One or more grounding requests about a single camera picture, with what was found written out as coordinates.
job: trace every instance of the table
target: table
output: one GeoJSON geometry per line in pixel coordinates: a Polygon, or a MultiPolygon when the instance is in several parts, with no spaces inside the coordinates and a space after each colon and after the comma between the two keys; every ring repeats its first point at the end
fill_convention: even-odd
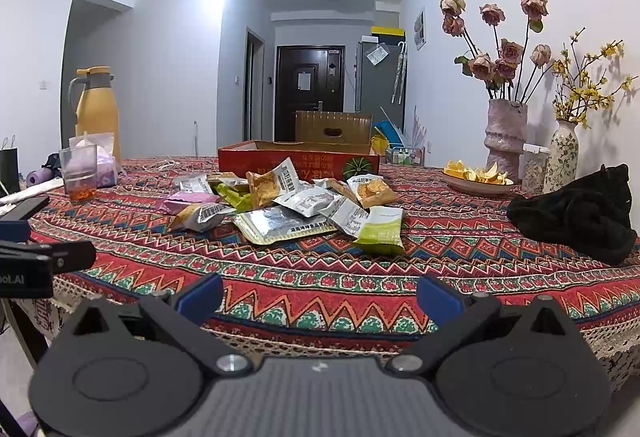
{"type": "Polygon", "coordinates": [[[155,208],[172,179],[217,170],[213,158],[128,160],[127,176],[81,205],[63,191],[31,220],[39,242],[91,240],[95,266],[56,278],[50,301],[20,301],[52,338],[78,302],[116,302],[180,290],[217,271],[225,299],[204,328],[252,357],[262,354],[383,359],[436,327],[417,306],[416,277],[430,271],[463,293],[487,291],[525,305],[553,295],[575,320],[619,388],[640,367],[640,244],[618,267],[568,247],[524,238],[506,217],[508,198],[451,190],[434,168],[382,165],[404,208],[405,255],[366,255],[340,233],[276,243],[247,242],[225,221],[210,233],[168,233],[155,208]]]}

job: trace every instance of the plate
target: plate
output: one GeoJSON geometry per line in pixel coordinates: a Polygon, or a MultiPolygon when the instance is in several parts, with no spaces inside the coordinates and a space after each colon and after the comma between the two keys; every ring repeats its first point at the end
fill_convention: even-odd
{"type": "Polygon", "coordinates": [[[477,195],[478,197],[500,197],[511,191],[515,184],[488,184],[487,182],[476,182],[447,175],[440,171],[442,178],[455,191],[477,195]]]}

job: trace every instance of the floor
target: floor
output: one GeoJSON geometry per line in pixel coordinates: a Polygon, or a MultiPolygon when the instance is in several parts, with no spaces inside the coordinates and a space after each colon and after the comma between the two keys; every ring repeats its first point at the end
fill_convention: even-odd
{"type": "MultiPolygon", "coordinates": [[[[0,335],[0,399],[18,417],[29,409],[27,387],[31,367],[11,329],[0,335]]],[[[640,435],[640,377],[631,377],[614,394],[609,413],[596,437],[640,435]]]]}

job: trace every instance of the red cardboard box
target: red cardboard box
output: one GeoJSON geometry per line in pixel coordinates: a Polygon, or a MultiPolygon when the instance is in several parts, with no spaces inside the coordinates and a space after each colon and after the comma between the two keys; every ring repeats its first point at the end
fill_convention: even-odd
{"type": "Polygon", "coordinates": [[[322,142],[245,141],[218,150],[221,172],[244,177],[247,172],[267,173],[291,157],[303,181],[332,177],[346,181],[364,173],[378,175],[380,156],[367,144],[322,142]]]}

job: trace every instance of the floral vase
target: floral vase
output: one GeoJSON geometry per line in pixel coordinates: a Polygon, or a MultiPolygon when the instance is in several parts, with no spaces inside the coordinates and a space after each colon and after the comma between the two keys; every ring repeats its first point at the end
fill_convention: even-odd
{"type": "Polygon", "coordinates": [[[575,136],[575,123],[558,120],[558,129],[551,138],[542,192],[554,192],[573,181],[577,165],[578,138],[575,136]]]}
{"type": "Polygon", "coordinates": [[[518,181],[522,145],[527,138],[527,105],[508,99],[490,99],[484,145],[489,149],[486,167],[498,163],[500,173],[518,181]]]}

